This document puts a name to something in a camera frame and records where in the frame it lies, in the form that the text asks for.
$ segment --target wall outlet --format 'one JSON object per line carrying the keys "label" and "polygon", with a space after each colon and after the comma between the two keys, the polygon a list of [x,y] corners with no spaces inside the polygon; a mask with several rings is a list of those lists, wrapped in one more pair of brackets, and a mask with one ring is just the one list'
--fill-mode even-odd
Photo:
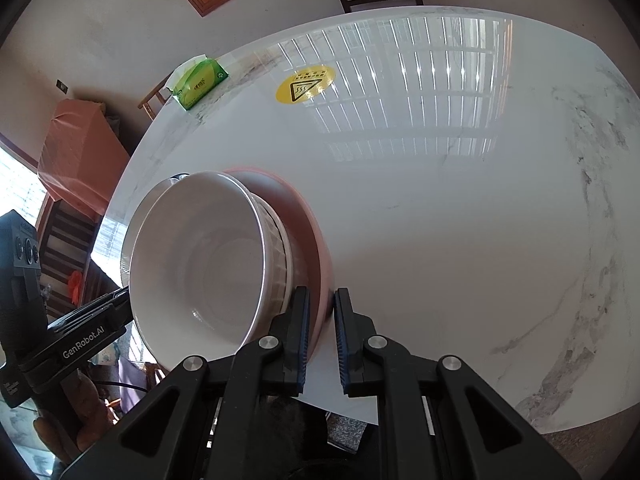
{"label": "wall outlet", "polygon": [[62,81],[60,81],[60,79],[58,79],[56,81],[56,86],[58,88],[60,88],[62,90],[63,93],[67,93],[67,91],[69,90],[69,87],[67,85],[65,85]]}

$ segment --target table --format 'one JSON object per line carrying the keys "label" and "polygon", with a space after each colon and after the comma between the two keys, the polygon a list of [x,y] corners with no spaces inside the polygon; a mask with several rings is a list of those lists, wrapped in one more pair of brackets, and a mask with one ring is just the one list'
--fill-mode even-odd
{"label": "table", "polygon": [[[540,432],[640,400],[640,101],[599,47],[508,14],[405,7],[219,62],[229,78],[189,111],[169,101],[120,179],[92,255],[117,283],[156,183],[256,166],[309,202],[357,312],[414,354],[459,355]],[[276,99],[317,65],[335,72],[322,93],[306,79],[294,104]],[[328,323],[303,400],[375,422],[372,399],[342,395]]]}

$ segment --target pink cloth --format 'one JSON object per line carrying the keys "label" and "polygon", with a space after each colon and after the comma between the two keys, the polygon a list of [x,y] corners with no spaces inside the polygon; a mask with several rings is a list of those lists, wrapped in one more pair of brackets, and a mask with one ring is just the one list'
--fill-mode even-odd
{"label": "pink cloth", "polygon": [[54,200],[62,199],[97,221],[128,162],[99,104],[59,102],[38,164],[38,177]]}

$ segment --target green tissue package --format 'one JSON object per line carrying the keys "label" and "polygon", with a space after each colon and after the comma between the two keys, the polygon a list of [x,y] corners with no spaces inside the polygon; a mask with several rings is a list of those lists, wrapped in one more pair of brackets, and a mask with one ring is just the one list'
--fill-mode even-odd
{"label": "green tissue package", "polygon": [[167,80],[166,87],[188,110],[227,76],[215,59],[197,56],[176,68]]}

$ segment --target round yellow label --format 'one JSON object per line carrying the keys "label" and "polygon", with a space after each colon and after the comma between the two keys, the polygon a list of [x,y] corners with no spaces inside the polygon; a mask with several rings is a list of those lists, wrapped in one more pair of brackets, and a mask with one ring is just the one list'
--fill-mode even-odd
{"label": "round yellow label", "polygon": [[303,68],[282,82],[276,90],[276,99],[285,105],[301,103],[324,92],[334,79],[335,70],[330,66]]}

